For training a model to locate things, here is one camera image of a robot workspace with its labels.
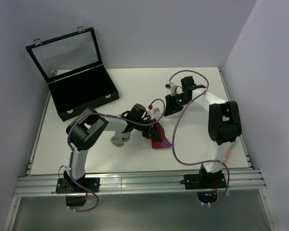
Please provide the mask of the maroon sock with orange cuff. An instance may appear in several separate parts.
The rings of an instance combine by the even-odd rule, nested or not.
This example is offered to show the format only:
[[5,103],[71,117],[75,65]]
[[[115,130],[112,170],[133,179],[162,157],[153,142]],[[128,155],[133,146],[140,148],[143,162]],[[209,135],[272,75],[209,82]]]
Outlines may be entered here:
[[156,123],[157,125],[157,132],[161,138],[161,141],[151,141],[151,147],[152,149],[168,149],[172,147],[172,144],[169,142],[169,140],[166,138],[165,130],[163,126],[160,123]]

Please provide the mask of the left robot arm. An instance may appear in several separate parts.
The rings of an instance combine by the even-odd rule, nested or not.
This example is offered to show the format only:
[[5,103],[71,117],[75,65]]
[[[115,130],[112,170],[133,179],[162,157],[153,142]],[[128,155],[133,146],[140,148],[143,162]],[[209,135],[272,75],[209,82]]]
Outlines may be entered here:
[[73,192],[83,189],[88,150],[104,131],[113,131],[110,142],[121,147],[130,139],[133,130],[141,132],[146,139],[162,143],[158,126],[153,116],[138,103],[118,116],[100,114],[91,107],[87,108],[66,129],[67,143],[71,148],[69,167],[65,172],[67,187]]

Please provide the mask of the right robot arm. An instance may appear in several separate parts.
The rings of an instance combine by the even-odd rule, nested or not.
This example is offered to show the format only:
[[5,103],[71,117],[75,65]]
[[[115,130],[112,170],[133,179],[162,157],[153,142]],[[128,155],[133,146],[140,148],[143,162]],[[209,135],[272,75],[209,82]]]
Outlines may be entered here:
[[191,102],[196,102],[208,112],[208,133],[211,139],[208,151],[210,162],[202,164],[206,170],[199,175],[201,186],[208,188],[216,180],[214,173],[222,169],[228,149],[242,133],[238,104],[226,101],[207,90],[204,85],[197,85],[192,76],[181,79],[182,92],[177,93],[178,85],[169,81],[165,88],[171,91],[165,96],[164,116],[182,111]]

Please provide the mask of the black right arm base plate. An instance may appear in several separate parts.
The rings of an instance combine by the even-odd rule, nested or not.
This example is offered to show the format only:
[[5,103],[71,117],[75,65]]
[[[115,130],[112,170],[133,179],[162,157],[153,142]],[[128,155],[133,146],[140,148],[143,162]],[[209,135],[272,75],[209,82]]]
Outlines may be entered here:
[[200,174],[185,174],[184,179],[180,183],[185,186],[186,190],[226,188],[224,174],[213,178]]

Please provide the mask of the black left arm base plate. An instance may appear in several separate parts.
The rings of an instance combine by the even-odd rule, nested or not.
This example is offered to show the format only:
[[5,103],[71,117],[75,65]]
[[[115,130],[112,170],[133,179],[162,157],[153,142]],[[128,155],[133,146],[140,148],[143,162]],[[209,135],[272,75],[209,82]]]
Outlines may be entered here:
[[88,190],[91,192],[99,192],[100,179],[99,178],[84,178],[79,184],[84,187],[79,187],[73,181],[68,182],[65,178],[60,178],[57,181],[57,186],[55,189],[56,194],[71,194],[71,193],[88,193]]

